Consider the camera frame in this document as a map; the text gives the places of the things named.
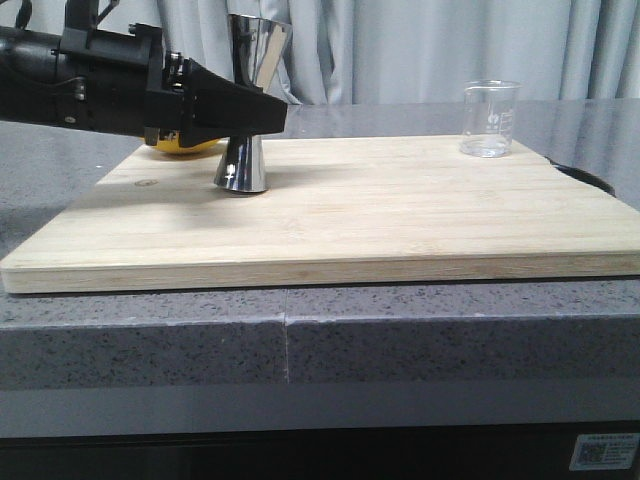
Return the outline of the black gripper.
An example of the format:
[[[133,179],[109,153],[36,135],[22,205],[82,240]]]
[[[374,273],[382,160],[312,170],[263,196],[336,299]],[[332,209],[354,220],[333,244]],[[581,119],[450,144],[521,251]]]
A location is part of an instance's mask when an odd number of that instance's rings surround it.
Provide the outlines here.
[[[184,91],[171,83],[163,31],[134,24],[129,34],[92,23],[64,26],[57,50],[54,124],[63,128],[143,137],[154,145],[182,131],[182,146],[230,136],[279,133],[286,103],[257,87],[231,82],[185,61]]]

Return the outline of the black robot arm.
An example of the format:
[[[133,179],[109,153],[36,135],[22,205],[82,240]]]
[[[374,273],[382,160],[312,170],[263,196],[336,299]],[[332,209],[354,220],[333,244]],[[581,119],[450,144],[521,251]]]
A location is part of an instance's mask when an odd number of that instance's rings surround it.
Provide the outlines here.
[[[1,30],[1,117],[7,121],[144,137],[173,131],[182,147],[279,133],[287,106],[192,59],[166,65],[162,31],[89,30],[57,36]]]

